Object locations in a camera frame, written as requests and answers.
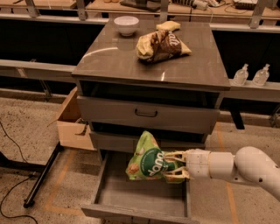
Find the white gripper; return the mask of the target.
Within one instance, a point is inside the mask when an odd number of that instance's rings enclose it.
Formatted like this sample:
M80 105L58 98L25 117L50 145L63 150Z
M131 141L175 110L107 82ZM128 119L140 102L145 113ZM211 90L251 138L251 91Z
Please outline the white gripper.
M184 163L185 166L181 166L173 171L166 171L164 176L168 179L208 179L209 174L209 150L188 150L187 152L182 150L164 152L164 159L173 159Z

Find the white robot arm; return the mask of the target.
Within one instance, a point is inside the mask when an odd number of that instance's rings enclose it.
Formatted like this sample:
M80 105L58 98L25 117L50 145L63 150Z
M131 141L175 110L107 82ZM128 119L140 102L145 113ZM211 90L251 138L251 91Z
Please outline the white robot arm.
M280 200L280 167L262 150L253 146L231 152L192 149L164 154L184 165L166 176L187 179L222 179L239 185L260 186Z

